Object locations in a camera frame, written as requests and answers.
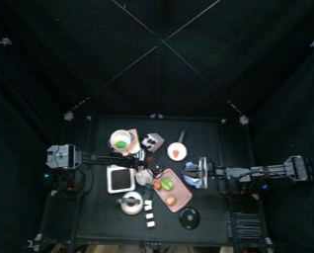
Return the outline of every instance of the mug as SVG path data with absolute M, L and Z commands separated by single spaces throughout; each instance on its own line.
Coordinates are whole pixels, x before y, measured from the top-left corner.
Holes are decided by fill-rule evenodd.
M 127 130 L 116 130 L 111 134 L 108 146 L 118 149 L 126 150 L 131 145 L 134 135 Z

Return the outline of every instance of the black table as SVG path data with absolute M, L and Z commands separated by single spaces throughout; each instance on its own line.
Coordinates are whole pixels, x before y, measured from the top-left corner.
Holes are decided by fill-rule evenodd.
M 135 129 L 139 136 L 158 133 L 164 144 L 154 153 L 158 163 L 172 169 L 180 178 L 184 163 L 198 163 L 207 157 L 227 167 L 254 166 L 248 129 L 238 120 L 112 118 L 80 116 L 65 124 L 61 144 L 71 143 L 82 150 L 108 155 L 107 141 L 116 129 Z M 167 157 L 167 146 L 178 140 L 180 131 L 187 156 L 175 162 Z M 184 229 L 178 221 L 178 212 L 171 212 L 154 193 L 156 227 L 147 228 L 146 212 L 136 215 L 123 213 L 116 200 L 120 194 L 107 192 L 107 167 L 91 165 L 94 175 L 91 191 L 79 202 L 65 200 L 59 194 L 49 195 L 41 234 L 45 243 L 114 243 L 142 245 L 222 246 L 234 244 L 230 222 L 230 206 L 216 191 L 216 183 L 208 179 L 207 190 L 186 187 L 192 199 L 186 205 L 200 213 L 200 224 L 194 230 Z M 136 184 L 136 191 L 143 187 Z

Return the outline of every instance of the black curtain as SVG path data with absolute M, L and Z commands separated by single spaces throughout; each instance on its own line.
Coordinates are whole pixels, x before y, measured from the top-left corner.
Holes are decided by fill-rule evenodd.
M 258 164 L 282 164 L 291 155 L 314 163 L 314 50 L 267 99 L 253 121 Z M 267 224 L 285 252 L 314 252 L 314 184 L 283 179 L 265 198 Z
M 17 252 L 40 229 L 47 199 L 43 178 L 48 170 L 47 149 L 59 141 L 61 121 L 63 115 L 13 49 L 0 44 L 0 250 L 4 252 Z

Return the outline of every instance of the pink plate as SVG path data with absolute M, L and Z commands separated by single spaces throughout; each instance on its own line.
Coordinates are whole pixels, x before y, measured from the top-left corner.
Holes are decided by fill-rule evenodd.
M 186 186 L 183 185 L 180 179 L 176 177 L 171 169 L 166 169 L 163 171 L 163 174 L 160 178 L 154 179 L 154 182 L 159 182 L 163 178 L 167 178 L 172 182 L 172 189 L 170 191 L 164 189 L 159 189 L 156 191 L 158 195 L 160 196 L 164 204 L 166 204 L 166 199 L 170 196 L 175 196 L 175 203 L 168 206 L 166 205 L 172 212 L 179 211 L 184 205 L 188 203 L 188 201 L 192 198 L 192 195 L 190 191 L 187 190 Z

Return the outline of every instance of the orange food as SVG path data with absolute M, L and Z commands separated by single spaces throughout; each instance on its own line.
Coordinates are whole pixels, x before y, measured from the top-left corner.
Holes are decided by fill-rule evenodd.
M 154 187 L 155 187 L 156 190 L 160 189 L 160 187 L 162 187 L 160 182 L 154 182 Z
M 179 151 L 178 150 L 172 150 L 172 157 L 176 157 L 179 154 Z

